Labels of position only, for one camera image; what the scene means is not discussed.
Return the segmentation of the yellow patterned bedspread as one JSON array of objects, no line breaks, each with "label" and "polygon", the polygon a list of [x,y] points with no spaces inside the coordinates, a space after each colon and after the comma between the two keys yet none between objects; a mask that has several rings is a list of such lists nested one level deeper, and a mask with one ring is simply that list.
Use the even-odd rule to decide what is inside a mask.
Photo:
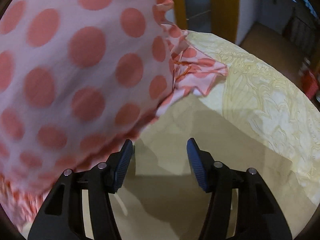
[{"label": "yellow patterned bedspread", "polygon": [[272,193],[298,236],[319,204],[319,111],[289,79],[239,46],[213,34],[191,32],[188,40],[226,64],[229,74],[207,97],[186,98],[195,97],[280,157],[271,171]]}]

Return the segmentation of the beige khaki pants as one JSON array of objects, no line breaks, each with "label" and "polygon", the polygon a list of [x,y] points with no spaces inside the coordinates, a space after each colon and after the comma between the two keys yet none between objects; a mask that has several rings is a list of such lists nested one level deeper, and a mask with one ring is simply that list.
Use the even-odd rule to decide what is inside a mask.
[{"label": "beige khaki pants", "polygon": [[[211,195],[200,188],[190,166],[190,138],[230,169],[255,168],[272,192],[271,171],[280,157],[190,96],[135,142],[123,187],[111,195],[120,239],[200,239]],[[234,189],[226,239],[235,233],[237,210]]]}]

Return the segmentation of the pink polka dot pillow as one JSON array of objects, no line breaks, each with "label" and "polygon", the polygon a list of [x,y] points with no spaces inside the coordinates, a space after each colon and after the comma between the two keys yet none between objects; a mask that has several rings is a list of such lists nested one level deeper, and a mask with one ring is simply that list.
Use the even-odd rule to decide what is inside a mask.
[{"label": "pink polka dot pillow", "polygon": [[227,67],[165,18],[172,0],[12,0],[1,18],[1,206],[32,222],[68,168],[92,168]]}]

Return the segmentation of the red object on floor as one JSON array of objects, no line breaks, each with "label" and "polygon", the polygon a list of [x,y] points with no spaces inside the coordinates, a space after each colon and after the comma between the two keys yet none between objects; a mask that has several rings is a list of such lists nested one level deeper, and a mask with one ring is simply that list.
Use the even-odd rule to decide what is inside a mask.
[{"label": "red object on floor", "polygon": [[319,82],[313,72],[309,69],[303,72],[301,84],[303,93],[310,100],[316,95],[317,91],[319,90]]}]

